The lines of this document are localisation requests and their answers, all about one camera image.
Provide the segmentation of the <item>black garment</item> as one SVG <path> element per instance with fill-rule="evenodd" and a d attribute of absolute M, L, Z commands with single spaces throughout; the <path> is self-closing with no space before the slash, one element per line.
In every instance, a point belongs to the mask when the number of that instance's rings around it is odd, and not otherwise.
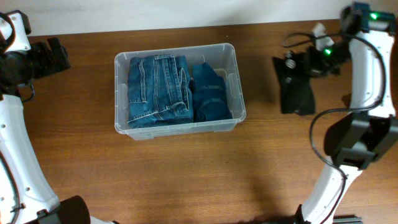
<path fill-rule="evenodd" d="M 295 113 L 299 116 L 315 114 L 315 98 L 302 56 L 273 57 L 272 63 L 280 86 L 281 113 Z"/>

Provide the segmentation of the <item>dark blue jeans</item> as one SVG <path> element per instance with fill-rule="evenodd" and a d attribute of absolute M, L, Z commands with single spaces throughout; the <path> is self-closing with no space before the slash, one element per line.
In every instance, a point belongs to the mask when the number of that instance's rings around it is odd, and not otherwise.
<path fill-rule="evenodd" d="M 190 81 L 184 56 L 163 54 L 132 58 L 127 79 L 129 127 L 192 123 Z"/>

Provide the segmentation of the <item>teal blue garment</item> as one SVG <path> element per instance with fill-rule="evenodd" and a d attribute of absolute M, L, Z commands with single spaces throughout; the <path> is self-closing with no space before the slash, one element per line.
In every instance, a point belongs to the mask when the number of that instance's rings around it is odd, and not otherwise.
<path fill-rule="evenodd" d="M 192 75 L 194 122 L 232 119 L 224 79 L 207 63 L 194 65 Z"/>

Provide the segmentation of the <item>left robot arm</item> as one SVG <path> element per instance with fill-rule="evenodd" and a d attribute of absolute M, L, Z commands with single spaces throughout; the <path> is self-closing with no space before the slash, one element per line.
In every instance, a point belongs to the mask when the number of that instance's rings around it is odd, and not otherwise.
<path fill-rule="evenodd" d="M 101 223 L 80 196 L 58 199 L 25 126 L 19 87 L 69 68 L 56 37 L 1 55 L 1 223 Z"/>

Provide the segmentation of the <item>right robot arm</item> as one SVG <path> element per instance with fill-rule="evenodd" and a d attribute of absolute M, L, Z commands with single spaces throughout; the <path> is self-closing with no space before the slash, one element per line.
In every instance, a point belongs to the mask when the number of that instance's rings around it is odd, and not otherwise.
<path fill-rule="evenodd" d="M 338 75 L 352 63 L 352 91 L 341 109 L 344 117 L 325 134 L 318 157 L 324 168 L 309 198 L 291 218 L 292 223 L 360 223 L 358 217 L 335 217 L 335 210 L 352 182 L 397 142 L 397 116 L 391 99 L 390 59 L 397 32 L 393 13 L 373 11 L 354 2 L 340 15 L 338 42 L 323 25 L 304 35 L 306 51 L 274 58 L 280 85 L 281 111 L 315 119 L 315 99 L 310 80 Z"/>

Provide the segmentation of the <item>clear plastic storage bin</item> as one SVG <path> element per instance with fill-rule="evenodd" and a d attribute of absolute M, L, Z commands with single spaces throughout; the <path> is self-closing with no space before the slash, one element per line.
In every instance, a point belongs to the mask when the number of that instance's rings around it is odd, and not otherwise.
<path fill-rule="evenodd" d="M 127 78 L 130 60 L 134 57 L 147 57 L 158 54 L 184 55 L 189 67 L 201 63 L 208 63 L 217 75 L 223 77 L 226 83 L 226 98 L 232 118 L 221 121 L 131 129 L 127 125 L 129 115 L 129 107 L 127 105 Z M 154 139 L 161 136 L 226 132 L 233 130 L 235 126 L 244 121 L 245 118 L 246 107 L 241 88 L 238 63 L 236 61 L 236 51 L 233 45 L 229 43 L 121 52 L 114 58 L 114 127 L 120 134 L 125 134 L 138 141 Z"/>

